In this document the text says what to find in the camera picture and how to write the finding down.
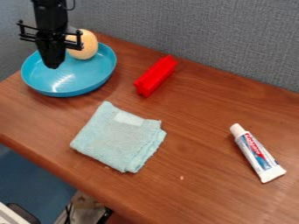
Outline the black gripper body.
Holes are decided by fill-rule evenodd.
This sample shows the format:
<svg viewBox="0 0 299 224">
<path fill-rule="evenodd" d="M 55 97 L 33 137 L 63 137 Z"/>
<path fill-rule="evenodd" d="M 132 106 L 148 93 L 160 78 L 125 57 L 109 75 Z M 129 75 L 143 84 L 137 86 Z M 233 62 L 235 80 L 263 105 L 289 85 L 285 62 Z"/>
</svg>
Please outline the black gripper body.
<svg viewBox="0 0 299 224">
<path fill-rule="evenodd" d="M 67 0 L 31 0 L 36 26 L 31 27 L 24 21 L 17 22 L 20 39 L 33 42 L 40 51 L 83 49 L 83 32 L 68 24 L 68 12 L 75 9 L 67 6 Z"/>
</svg>

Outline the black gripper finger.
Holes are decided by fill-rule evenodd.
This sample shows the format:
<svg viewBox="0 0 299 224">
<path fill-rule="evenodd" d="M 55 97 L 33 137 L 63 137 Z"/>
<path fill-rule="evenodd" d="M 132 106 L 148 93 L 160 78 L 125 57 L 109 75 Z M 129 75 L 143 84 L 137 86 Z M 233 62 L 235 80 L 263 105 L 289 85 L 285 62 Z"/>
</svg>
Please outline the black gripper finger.
<svg viewBox="0 0 299 224">
<path fill-rule="evenodd" d="M 47 67 L 52 67 L 52 49 L 51 42 L 48 39 L 36 39 L 37 49 L 41 55 L 43 63 Z"/>
<path fill-rule="evenodd" d="M 53 41 L 51 44 L 51 67 L 56 69 L 65 59 L 65 47 L 63 41 Z"/>
</svg>

